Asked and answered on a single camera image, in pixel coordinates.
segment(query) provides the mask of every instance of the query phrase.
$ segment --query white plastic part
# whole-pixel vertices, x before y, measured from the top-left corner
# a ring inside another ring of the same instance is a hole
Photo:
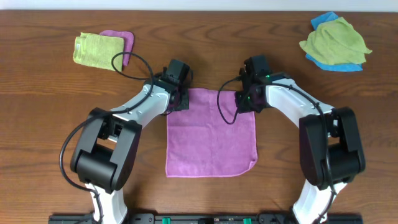
[[[300,87],[296,85],[293,79],[283,78],[281,80],[273,81],[272,83],[279,83],[285,85],[292,85],[294,88],[300,90],[308,97],[310,97],[316,103],[319,102],[319,106],[323,114],[331,112],[332,106],[322,103],[315,99]],[[318,110],[312,105],[306,98],[297,93],[296,91],[289,90],[280,86],[266,86],[267,102],[272,106],[280,110],[288,119],[290,119],[297,127],[299,126],[299,119],[309,114],[319,115]]]
[[[346,183],[335,184],[336,193],[339,193],[346,186]],[[293,206],[294,215],[299,224],[311,224],[326,209],[331,196],[330,187],[325,190],[319,190],[317,186],[310,184],[305,180],[304,188],[301,191],[300,198]],[[321,222],[327,221],[327,214],[321,219]]]
[[[127,215],[127,206],[123,200],[123,189],[114,190],[111,194],[105,192],[101,187],[93,184],[86,184],[89,189],[95,189],[99,193],[99,200],[101,202],[104,224],[121,224]],[[94,193],[91,193],[91,199],[94,203],[94,219],[100,219],[100,211],[98,210],[97,201],[94,198]]]
[[[111,111],[125,110],[128,107],[134,106],[138,101],[142,100],[143,97],[148,93],[150,84],[146,84],[142,87],[142,90],[127,103],[111,109]],[[168,93],[163,88],[154,85],[150,97],[141,103],[137,108],[131,110],[130,112],[123,114],[114,114],[113,116],[123,119],[125,121],[134,120],[138,124],[142,125],[144,128],[152,119],[157,115],[162,114],[166,111],[169,105],[170,93]],[[111,141],[117,142],[118,139],[110,136],[108,138]]]

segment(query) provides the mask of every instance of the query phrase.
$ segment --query wooden table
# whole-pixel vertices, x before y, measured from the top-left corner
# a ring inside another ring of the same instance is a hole
[[[367,167],[337,197],[332,212],[361,213],[365,223],[398,222],[398,14],[338,13],[373,53],[363,72],[320,70],[299,41],[320,12],[0,11],[0,223],[45,223],[52,213],[86,213],[90,196],[62,178],[58,154],[69,132],[94,107],[111,109],[142,82],[75,64],[80,32],[128,30],[134,52],[155,71],[178,58],[195,71],[195,88],[216,90],[243,61],[265,54],[274,71],[290,74],[324,103],[354,109]],[[148,76],[131,60],[125,72]],[[229,89],[239,90],[235,83]],[[299,132],[275,109],[256,115],[258,163],[233,178],[168,179],[166,122],[143,130],[124,186],[129,208],[159,213],[258,213],[287,210],[304,176]],[[65,154],[68,167],[76,138]],[[76,174],[68,172],[77,181]]]

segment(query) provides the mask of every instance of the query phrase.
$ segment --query white wall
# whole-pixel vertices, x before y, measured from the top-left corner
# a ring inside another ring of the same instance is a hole
[[[0,9],[398,12],[398,0],[0,0]]]

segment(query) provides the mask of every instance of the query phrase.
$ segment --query wire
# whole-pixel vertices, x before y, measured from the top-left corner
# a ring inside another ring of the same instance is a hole
[[[65,178],[65,180],[66,180],[70,185],[76,187],[77,189],[84,190],[84,191],[87,191],[87,192],[91,192],[91,193],[94,194],[94,198],[96,199],[96,203],[97,203],[98,210],[99,210],[99,220],[97,221],[97,223],[101,223],[101,222],[102,222],[102,218],[103,218],[103,209],[102,209],[102,205],[101,205],[101,202],[100,202],[100,195],[99,195],[99,193],[97,192],[97,190],[89,189],[89,188],[83,187],[83,186],[81,186],[81,185],[78,185],[78,184],[76,184],[74,181],[72,181],[72,180],[68,177],[67,173],[65,172],[65,168],[64,168],[64,166],[63,166],[63,155],[64,155],[64,153],[65,153],[65,150],[66,150],[66,148],[67,148],[67,146],[68,146],[68,143],[70,142],[71,138],[72,138],[81,128],[85,127],[87,124],[90,124],[91,122],[93,122],[94,120],[99,119],[99,118],[104,118],[104,117],[107,117],[107,116],[111,116],[112,114],[127,113],[127,112],[129,112],[129,111],[131,111],[131,110],[137,108],[137,107],[138,107],[139,105],[141,105],[146,99],[148,99],[148,97],[150,97],[150,93],[152,92],[152,90],[153,90],[153,88],[154,88],[154,78],[155,78],[154,73],[153,73],[153,71],[152,71],[152,68],[150,67],[150,65],[148,64],[148,62],[147,62],[146,60],[144,60],[141,56],[139,56],[139,55],[137,55],[137,54],[135,54],[135,53],[132,53],[132,52],[121,52],[121,53],[116,54],[116,55],[112,58],[112,61],[111,61],[113,68],[115,68],[114,65],[113,65],[113,60],[114,60],[117,56],[122,55],[122,54],[130,54],[130,55],[132,55],[132,56],[135,56],[136,58],[140,59],[140,60],[145,64],[145,66],[148,68],[148,71],[149,71],[149,74],[150,74],[150,88],[149,88],[148,93],[147,93],[140,101],[138,101],[134,106],[132,106],[132,107],[130,107],[130,108],[126,108],[125,110],[120,110],[120,111],[108,111],[108,112],[103,113],[103,114],[98,114],[98,115],[96,115],[96,116],[92,116],[92,117],[88,118],[87,120],[83,121],[82,123],[80,123],[80,124],[79,124],[77,127],[75,127],[75,129],[68,135],[68,137],[66,138],[65,142],[62,144],[61,151],[60,151],[60,156],[59,156],[60,170],[61,170],[61,173],[62,173],[62,175],[63,175],[63,178]],[[130,78],[138,79],[138,80],[143,80],[143,78],[135,78],[135,77],[130,77]]]
[[[220,93],[221,93],[221,91],[223,90],[224,86],[226,86],[227,84],[229,84],[229,83],[231,83],[231,82],[233,82],[233,81],[238,81],[239,79],[240,79],[240,77],[235,77],[235,78],[233,78],[233,79],[231,79],[231,80],[228,80],[226,83],[224,83],[224,84],[221,86],[221,88],[218,90],[218,93],[217,93],[217,107],[218,107],[218,111],[220,112],[220,115],[221,115],[221,117],[223,118],[223,120],[225,121],[225,123],[227,123],[227,124],[234,124],[234,123],[235,123],[236,117],[237,117],[237,115],[238,115],[238,108],[241,106],[243,100],[246,99],[249,95],[247,94],[247,96],[242,97],[242,100],[239,102],[239,105],[238,105],[238,107],[236,108],[235,115],[234,115],[234,119],[232,120],[232,122],[229,122],[229,121],[227,121],[227,120],[225,119],[225,117],[224,117],[224,115],[223,115],[223,112],[221,111],[221,108],[220,108]]]
[[[219,112],[220,112],[221,117],[223,118],[223,120],[224,120],[225,123],[227,123],[227,124],[233,124],[233,123],[235,123],[235,121],[236,121],[236,116],[238,115],[238,108],[241,107],[243,101],[250,95],[250,91],[248,91],[248,92],[241,98],[241,101],[239,102],[239,104],[238,104],[238,106],[237,106],[237,108],[236,108],[236,112],[235,112],[235,115],[234,115],[234,119],[232,120],[232,122],[227,121],[227,120],[225,119],[225,117],[224,117],[222,111],[221,111],[221,108],[220,108],[220,103],[219,103],[219,101],[220,101],[220,92],[221,92],[221,90],[224,88],[225,85],[227,85],[227,84],[229,84],[229,83],[231,83],[231,82],[233,82],[233,81],[237,81],[237,80],[239,80],[239,77],[236,77],[236,78],[233,78],[233,79],[231,79],[231,80],[228,80],[226,83],[224,83],[224,84],[221,86],[221,88],[218,90],[218,94],[217,94],[217,107],[218,107],[218,110],[219,110]],[[302,91],[300,91],[300,90],[294,88],[292,85],[285,85],[285,84],[280,84],[280,83],[272,83],[272,84],[270,84],[270,85],[265,85],[265,84],[256,85],[256,86],[254,86],[254,87],[252,87],[252,88],[255,88],[255,89],[256,89],[256,88],[266,87],[266,86],[281,86],[281,87],[287,88],[288,90],[293,90],[293,91],[297,92],[298,94],[302,95],[305,99],[307,99],[307,100],[314,106],[314,108],[316,108],[316,109],[318,110],[319,115],[320,115],[320,117],[321,117],[322,131],[325,133],[324,143],[325,143],[325,150],[326,150],[325,165],[326,165],[326,171],[327,171],[327,181],[328,181],[328,185],[329,185],[329,187],[330,187],[331,195],[330,195],[330,198],[329,198],[328,205],[326,206],[326,208],[324,209],[324,211],[322,211],[322,213],[319,214],[319,217],[314,221],[314,222],[320,223],[321,219],[326,215],[326,213],[327,213],[327,212],[329,211],[329,209],[331,208],[331,205],[332,205],[332,203],[333,203],[333,199],[334,199],[334,197],[337,195],[335,186],[334,186],[334,184],[333,184],[333,178],[332,178],[332,176],[331,176],[330,155],[329,155],[329,143],[328,143],[328,131],[327,131],[327,129],[326,129],[326,119],[325,119],[325,115],[323,114],[323,111],[322,111],[322,109],[320,108],[319,103],[316,103],[312,98],[310,98],[308,95],[304,94]]]

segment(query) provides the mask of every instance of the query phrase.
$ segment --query towel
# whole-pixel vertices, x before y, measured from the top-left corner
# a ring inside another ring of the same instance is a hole
[[[100,35],[108,36],[108,37],[120,37],[124,40],[124,51],[131,52],[132,45],[134,44],[134,35],[128,31],[115,31],[115,30],[104,30],[99,33]],[[129,64],[130,55],[123,55],[123,65]]]
[[[97,34],[81,33],[76,37],[73,61],[90,67],[114,70],[113,56],[123,51],[124,41],[119,37],[105,37]],[[114,60],[114,66],[122,70],[122,57]]]
[[[189,110],[167,115],[167,177],[233,177],[257,162],[254,112],[226,124],[217,109],[217,91],[189,89]],[[236,111],[233,91],[222,91],[226,119]]]
[[[301,48],[320,63],[364,63],[364,54],[372,51],[365,46],[361,35],[343,17],[324,22],[300,42]]]
[[[334,12],[327,12],[325,14],[322,14],[314,19],[311,20],[311,24],[314,30],[318,28],[318,26],[321,23],[324,22],[329,22],[329,21],[334,21],[337,19],[338,16]],[[313,58],[311,55],[306,54],[305,57],[315,63],[318,67],[320,67],[322,70],[326,71],[332,71],[332,72],[358,72],[362,71],[362,65],[361,64],[354,64],[354,63],[343,63],[340,65],[325,65],[323,63],[320,63],[317,61],[315,58]]]

